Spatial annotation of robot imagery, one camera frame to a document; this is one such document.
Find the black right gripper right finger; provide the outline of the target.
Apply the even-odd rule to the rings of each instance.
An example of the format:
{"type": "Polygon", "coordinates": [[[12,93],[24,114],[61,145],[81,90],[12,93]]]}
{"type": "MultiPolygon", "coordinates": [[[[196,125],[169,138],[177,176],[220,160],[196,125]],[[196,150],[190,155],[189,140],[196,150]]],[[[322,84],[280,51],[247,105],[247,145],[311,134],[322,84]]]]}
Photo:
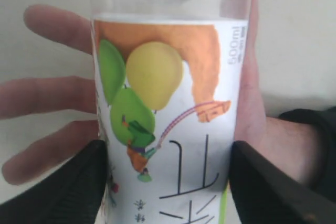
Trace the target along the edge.
{"type": "Polygon", "coordinates": [[[298,184],[249,144],[232,146],[229,182],[242,223],[335,223],[335,204],[298,184]]]}

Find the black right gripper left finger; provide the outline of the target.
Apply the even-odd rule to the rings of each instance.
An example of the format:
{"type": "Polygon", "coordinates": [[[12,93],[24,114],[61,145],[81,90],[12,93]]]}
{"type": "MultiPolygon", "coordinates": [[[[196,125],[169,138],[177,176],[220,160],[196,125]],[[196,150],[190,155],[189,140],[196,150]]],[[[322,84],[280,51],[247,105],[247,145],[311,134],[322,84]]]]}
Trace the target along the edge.
{"type": "Polygon", "coordinates": [[[95,223],[106,180],[106,144],[94,140],[40,183],[1,204],[1,223],[95,223]]]}

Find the open bare human hand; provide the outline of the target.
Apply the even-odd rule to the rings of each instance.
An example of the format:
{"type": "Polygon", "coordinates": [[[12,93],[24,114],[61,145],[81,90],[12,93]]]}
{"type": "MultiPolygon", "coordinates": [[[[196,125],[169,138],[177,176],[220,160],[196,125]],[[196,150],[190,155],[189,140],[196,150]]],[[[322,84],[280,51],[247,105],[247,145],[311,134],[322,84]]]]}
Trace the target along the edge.
{"type": "MultiPolygon", "coordinates": [[[[266,115],[255,50],[258,21],[258,0],[251,0],[235,139],[249,143],[295,181],[312,185],[326,165],[327,146],[316,127],[266,115]]],[[[92,53],[90,23],[75,13],[49,5],[32,5],[24,12],[24,23],[46,39],[92,53]]],[[[70,76],[26,78],[1,84],[3,120],[61,110],[94,114],[94,82],[70,76]]],[[[27,183],[74,156],[97,135],[95,120],[71,122],[8,159],[2,166],[3,177],[11,185],[27,183]]]]}

